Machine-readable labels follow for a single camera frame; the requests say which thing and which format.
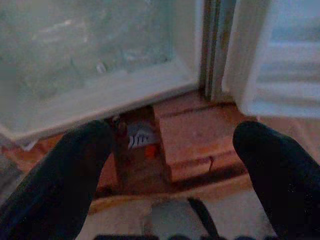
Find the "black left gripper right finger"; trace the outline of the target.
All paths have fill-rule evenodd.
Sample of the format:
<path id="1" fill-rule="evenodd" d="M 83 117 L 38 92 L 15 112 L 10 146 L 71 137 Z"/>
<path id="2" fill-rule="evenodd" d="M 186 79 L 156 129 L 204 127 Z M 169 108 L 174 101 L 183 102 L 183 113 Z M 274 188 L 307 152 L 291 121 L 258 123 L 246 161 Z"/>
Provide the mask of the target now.
<path id="1" fill-rule="evenodd" d="M 277 236 L 320 238 L 320 166 L 301 145 L 257 121 L 244 121 L 232 143 Z"/>

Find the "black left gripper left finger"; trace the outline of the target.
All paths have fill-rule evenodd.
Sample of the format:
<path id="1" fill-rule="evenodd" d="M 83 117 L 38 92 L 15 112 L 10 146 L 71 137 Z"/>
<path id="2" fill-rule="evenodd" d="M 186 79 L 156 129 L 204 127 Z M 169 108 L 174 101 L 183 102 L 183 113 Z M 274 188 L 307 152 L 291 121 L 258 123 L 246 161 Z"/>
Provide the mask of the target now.
<path id="1" fill-rule="evenodd" d="M 76 239 L 112 145 L 112 129 L 101 120 L 64 134 L 1 206 L 1 239 Z"/>

